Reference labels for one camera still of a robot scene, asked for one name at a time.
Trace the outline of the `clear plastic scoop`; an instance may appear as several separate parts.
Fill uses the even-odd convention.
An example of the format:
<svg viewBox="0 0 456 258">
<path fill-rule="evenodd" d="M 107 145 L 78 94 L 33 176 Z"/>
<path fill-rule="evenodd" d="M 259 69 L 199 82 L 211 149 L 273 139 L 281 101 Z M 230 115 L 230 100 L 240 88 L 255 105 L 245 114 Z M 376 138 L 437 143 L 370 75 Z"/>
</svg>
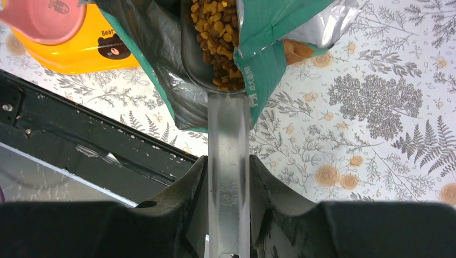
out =
<svg viewBox="0 0 456 258">
<path fill-rule="evenodd" d="M 250 108 L 244 90 L 220 91 L 190 16 L 181 1 L 181 58 L 192 82 L 208 94 L 209 257 L 250 257 L 248 131 Z"/>
</svg>

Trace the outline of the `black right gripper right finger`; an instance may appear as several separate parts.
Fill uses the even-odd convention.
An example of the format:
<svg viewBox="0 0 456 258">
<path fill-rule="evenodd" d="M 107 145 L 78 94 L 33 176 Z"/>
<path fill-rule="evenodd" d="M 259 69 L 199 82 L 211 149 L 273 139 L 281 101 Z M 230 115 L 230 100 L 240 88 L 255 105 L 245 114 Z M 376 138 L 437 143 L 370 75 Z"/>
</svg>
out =
<svg viewBox="0 0 456 258">
<path fill-rule="evenodd" d="M 250 156 L 252 248 L 257 257 L 320 257 L 321 208 Z"/>
</svg>

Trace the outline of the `green dog food bag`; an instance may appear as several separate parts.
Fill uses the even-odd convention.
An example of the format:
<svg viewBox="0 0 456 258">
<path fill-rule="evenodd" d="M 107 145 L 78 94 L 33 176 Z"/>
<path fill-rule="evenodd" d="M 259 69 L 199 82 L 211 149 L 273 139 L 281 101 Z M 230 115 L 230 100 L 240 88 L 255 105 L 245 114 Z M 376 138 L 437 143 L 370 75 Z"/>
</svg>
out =
<svg viewBox="0 0 456 258">
<path fill-rule="evenodd" d="M 206 132 L 211 91 L 245 91 L 257 121 L 286 68 L 325 54 L 360 1 L 95 1 L 180 130 Z"/>
</svg>

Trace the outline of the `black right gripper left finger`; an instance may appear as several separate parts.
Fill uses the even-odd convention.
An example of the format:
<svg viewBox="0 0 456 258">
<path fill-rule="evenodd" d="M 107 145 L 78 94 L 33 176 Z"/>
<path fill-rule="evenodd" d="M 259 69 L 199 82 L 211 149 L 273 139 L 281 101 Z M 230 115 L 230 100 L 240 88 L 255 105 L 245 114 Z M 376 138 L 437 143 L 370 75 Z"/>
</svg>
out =
<svg viewBox="0 0 456 258">
<path fill-rule="evenodd" d="M 168 188 L 138 204 L 143 257 L 204 257 L 208 232 L 207 156 Z"/>
</svg>

